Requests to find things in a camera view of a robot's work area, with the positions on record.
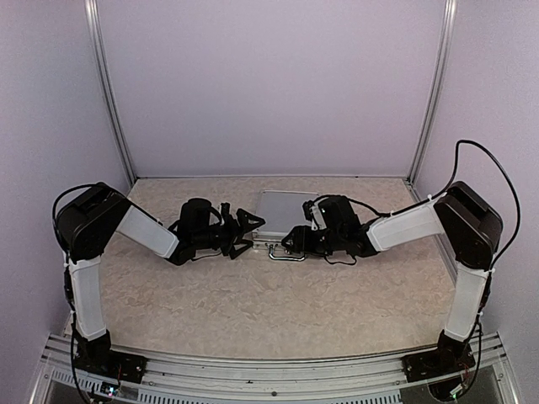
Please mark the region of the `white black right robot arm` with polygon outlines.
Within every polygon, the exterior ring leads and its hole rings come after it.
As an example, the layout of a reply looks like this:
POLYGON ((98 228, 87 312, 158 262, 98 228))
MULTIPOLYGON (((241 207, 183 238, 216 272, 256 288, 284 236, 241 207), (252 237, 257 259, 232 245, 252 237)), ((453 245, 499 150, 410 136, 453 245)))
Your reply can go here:
POLYGON ((289 253, 328 260, 345 253, 357 261, 426 238, 446 242, 453 254, 455 294, 435 348, 404 357, 409 379, 447 374, 474 366, 470 339, 480 325, 496 263, 515 241, 503 242, 500 214, 471 186, 456 178, 460 155, 446 185, 436 194, 400 210, 381 212, 343 194, 323 194, 304 202, 307 223, 281 241, 289 253))

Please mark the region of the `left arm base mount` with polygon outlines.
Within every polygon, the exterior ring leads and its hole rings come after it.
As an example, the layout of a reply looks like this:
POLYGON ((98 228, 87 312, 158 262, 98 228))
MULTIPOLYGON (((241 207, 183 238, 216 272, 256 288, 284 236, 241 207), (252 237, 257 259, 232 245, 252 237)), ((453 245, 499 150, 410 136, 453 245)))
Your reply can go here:
POLYGON ((104 361, 96 362, 77 353, 74 359, 76 369, 109 379, 141 384, 146 373, 147 358, 132 353, 110 350, 104 361))

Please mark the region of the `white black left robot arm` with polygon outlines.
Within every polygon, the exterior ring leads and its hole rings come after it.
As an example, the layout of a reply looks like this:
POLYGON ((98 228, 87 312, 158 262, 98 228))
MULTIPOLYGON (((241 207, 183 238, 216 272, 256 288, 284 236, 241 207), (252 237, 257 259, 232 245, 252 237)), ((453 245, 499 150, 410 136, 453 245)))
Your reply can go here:
POLYGON ((207 199, 185 202, 169 227, 106 183, 74 187, 77 197, 52 208, 53 231, 64 257, 65 294, 72 311, 72 336, 80 364, 102 375, 112 373, 118 357, 102 314, 99 267, 114 234, 145 247, 175 266, 212 250, 235 259, 253 245, 245 235, 265 221, 246 210, 216 209, 207 199))

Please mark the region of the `aluminium poker set case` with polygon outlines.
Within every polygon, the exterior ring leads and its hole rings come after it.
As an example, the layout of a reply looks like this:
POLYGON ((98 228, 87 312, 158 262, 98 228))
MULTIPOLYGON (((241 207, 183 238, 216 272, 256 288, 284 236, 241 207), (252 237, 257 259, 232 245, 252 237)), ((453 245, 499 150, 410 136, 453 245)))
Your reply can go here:
POLYGON ((295 226, 309 226, 302 205, 319 194, 296 191, 263 190, 259 194, 255 215, 265 224, 252 232, 253 249, 265 251, 274 261, 304 261, 305 253, 289 252, 281 241, 295 226))

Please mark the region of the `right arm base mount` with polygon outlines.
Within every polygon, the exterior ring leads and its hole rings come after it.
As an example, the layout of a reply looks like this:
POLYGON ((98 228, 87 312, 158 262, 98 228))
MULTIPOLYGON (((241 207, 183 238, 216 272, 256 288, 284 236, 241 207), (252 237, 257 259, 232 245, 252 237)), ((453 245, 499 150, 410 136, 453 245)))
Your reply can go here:
POLYGON ((402 358, 403 371, 408 383, 435 378, 444 374, 437 350, 413 353, 402 358))

